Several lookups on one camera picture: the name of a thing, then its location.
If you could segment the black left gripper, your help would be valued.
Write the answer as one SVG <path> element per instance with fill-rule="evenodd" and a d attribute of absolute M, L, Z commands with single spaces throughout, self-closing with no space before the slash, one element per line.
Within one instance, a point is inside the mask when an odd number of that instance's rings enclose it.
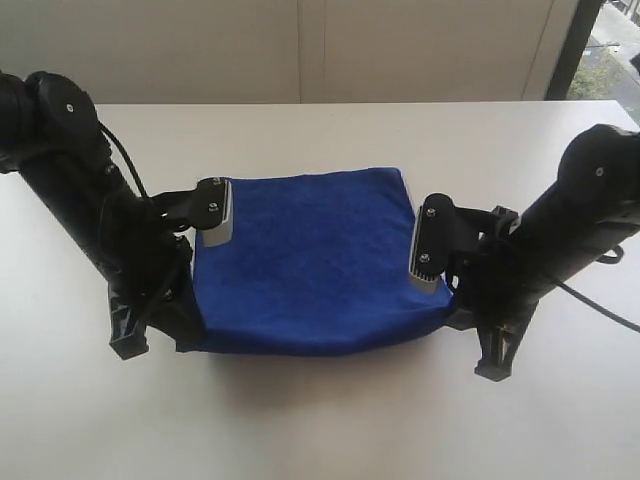
<path fill-rule="evenodd" d="M 145 354 L 149 327 L 198 342 L 193 250 L 161 230 L 151 200 L 132 191 L 89 95 L 62 75 L 36 72 L 18 98 L 27 127 L 16 171 L 105 278 L 109 346 L 121 360 Z"/>

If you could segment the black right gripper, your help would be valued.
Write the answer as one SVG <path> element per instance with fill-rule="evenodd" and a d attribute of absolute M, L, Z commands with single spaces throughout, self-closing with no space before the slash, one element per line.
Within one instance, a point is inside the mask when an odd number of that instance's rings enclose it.
<path fill-rule="evenodd" d="M 639 136 L 604 124 L 582 132 L 522 215 L 450 211 L 449 325 L 477 329 L 474 373 L 500 382 L 540 299 L 594 262 L 619 262 L 622 242 L 638 234 Z"/>

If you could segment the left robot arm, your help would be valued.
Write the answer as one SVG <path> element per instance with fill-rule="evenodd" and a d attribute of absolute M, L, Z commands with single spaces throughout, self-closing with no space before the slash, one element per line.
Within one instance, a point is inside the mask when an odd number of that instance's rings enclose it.
<path fill-rule="evenodd" d="M 122 148 L 70 79 L 1 76 L 1 171 L 21 176 L 106 280 L 110 346 L 127 360 L 147 352 L 149 327 L 180 346 L 202 341 L 206 328 L 189 241 L 125 180 L 112 159 Z"/>

